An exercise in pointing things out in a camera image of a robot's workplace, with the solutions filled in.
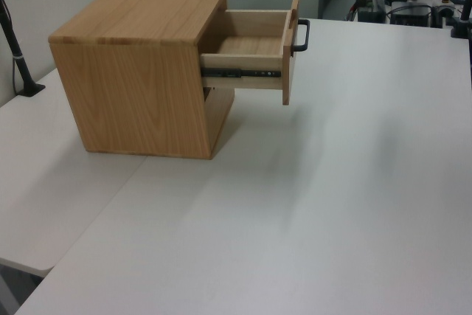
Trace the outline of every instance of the wooden cabinet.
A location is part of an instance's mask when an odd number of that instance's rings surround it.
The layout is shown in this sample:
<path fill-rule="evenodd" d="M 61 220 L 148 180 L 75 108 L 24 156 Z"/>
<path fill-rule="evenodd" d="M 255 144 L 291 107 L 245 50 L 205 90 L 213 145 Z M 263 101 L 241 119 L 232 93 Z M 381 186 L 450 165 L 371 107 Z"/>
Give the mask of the wooden cabinet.
<path fill-rule="evenodd" d="M 49 36 L 88 151 L 211 159 L 235 88 L 288 104 L 298 1 L 231 11 L 226 0 L 96 0 Z M 202 77 L 202 70 L 253 76 Z"/>

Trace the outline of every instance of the drawer handle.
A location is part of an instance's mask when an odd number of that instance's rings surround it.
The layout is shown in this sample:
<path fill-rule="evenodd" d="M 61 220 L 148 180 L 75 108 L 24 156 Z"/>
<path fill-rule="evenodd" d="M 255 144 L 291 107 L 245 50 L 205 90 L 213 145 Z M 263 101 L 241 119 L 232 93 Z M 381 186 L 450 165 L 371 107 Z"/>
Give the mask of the drawer handle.
<path fill-rule="evenodd" d="M 310 37 L 310 21 L 306 18 L 299 18 L 298 25 L 305 25 L 307 27 L 307 34 L 305 36 L 305 43 L 299 45 L 292 45 L 292 56 L 294 52 L 303 52 L 308 49 L 308 38 Z"/>

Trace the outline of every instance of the white table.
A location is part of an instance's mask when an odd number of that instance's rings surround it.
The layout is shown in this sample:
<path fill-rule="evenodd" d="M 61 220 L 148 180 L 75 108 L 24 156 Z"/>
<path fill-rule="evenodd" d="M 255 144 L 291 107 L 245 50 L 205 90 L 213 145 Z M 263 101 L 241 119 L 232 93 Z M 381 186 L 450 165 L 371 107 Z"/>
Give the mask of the white table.
<path fill-rule="evenodd" d="M 238 91 L 212 161 L 146 158 L 18 315 L 468 314 L 467 41 L 311 28 L 288 107 Z"/>
<path fill-rule="evenodd" d="M 144 161 L 87 153 L 57 71 L 0 108 L 0 264 L 46 276 Z"/>

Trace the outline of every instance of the cabinet top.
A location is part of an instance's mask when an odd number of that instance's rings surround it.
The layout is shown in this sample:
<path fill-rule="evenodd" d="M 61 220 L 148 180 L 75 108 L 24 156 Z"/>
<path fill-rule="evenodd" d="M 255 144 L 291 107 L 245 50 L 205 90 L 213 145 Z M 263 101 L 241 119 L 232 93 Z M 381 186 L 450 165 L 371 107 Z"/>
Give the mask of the cabinet top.
<path fill-rule="evenodd" d="M 226 0 L 95 0 L 51 44 L 196 44 Z"/>

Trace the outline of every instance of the open drawer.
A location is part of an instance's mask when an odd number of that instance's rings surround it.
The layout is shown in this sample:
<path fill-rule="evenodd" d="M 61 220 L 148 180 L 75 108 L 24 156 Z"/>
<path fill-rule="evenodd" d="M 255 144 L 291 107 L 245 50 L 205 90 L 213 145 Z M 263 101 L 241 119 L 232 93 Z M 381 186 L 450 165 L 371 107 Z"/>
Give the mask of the open drawer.
<path fill-rule="evenodd" d="M 288 105 L 295 53 L 308 47 L 298 3 L 288 11 L 218 10 L 198 42 L 203 87 L 282 90 Z M 295 46 L 299 21 L 307 35 Z"/>

